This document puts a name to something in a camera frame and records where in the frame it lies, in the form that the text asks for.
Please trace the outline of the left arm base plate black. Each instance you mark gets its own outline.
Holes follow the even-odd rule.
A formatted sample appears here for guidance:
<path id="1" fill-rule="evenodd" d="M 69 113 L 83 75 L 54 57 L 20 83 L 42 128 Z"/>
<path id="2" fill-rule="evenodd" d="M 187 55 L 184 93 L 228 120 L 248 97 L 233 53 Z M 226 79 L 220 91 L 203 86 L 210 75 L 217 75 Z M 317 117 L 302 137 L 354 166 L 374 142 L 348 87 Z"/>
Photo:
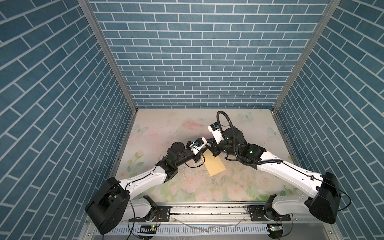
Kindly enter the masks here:
<path id="1" fill-rule="evenodd" d="M 169 222 L 171 215 L 171 207 L 170 206 L 157 206 L 152 207 L 149 212 L 144 217 L 139 217 L 136 213 L 135 218 L 129 219 L 131 223 L 144 223 L 150 222 Z"/>

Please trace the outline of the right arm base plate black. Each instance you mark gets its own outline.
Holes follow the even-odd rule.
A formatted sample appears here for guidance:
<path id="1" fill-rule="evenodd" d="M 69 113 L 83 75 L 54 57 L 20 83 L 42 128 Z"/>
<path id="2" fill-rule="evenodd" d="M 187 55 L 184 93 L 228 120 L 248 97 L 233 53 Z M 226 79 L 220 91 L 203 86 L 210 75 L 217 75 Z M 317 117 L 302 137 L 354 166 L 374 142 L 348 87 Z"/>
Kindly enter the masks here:
<path id="1" fill-rule="evenodd" d="M 252 222 L 260 222 L 260 221 L 291 221 L 292 218 L 289 214 L 280 215 L 272 208 L 267 208 L 262 205 L 249 205 L 247 206 L 247 212 L 250 215 Z"/>

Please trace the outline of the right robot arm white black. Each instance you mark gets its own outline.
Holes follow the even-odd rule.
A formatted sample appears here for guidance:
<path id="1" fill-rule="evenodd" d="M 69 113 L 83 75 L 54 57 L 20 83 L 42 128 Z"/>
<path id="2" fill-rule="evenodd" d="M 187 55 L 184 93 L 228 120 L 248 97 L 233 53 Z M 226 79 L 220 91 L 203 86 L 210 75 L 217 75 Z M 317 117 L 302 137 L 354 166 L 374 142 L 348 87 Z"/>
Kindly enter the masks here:
<path id="1" fill-rule="evenodd" d="M 243 165 L 274 175 L 302 192 L 288 197 L 271 195 L 264 206 L 268 218 L 305 214 L 324 223 L 336 222 L 342 190 L 334 174 L 311 172 L 282 160 L 261 146 L 247 143 L 237 128 L 221 132 L 218 124 L 212 124 L 208 130 L 213 134 L 207 143 L 214 156 L 234 156 Z"/>

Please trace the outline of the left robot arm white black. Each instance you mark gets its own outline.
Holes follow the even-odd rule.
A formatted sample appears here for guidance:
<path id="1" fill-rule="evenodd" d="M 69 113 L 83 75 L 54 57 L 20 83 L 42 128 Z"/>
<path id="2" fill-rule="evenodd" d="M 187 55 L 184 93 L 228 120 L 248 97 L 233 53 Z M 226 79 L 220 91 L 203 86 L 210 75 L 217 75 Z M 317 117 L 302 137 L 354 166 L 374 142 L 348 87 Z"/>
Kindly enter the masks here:
<path id="1" fill-rule="evenodd" d="M 135 213 L 133 198 L 169 181 L 178 173 L 179 166 L 190 160 L 198 161 L 208 149 L 206 144 L 200 147 L 190 144 L 185 147 L 181 142 L 173 143 L 167 154 L 152 169 L 129 179 L 107 179 L 86 205 L 86 213 L 102 235 L 109 233 L 122 220 L 145 218 L 154 205 L 149 198 L 144 198 L 149 209 Z"/>

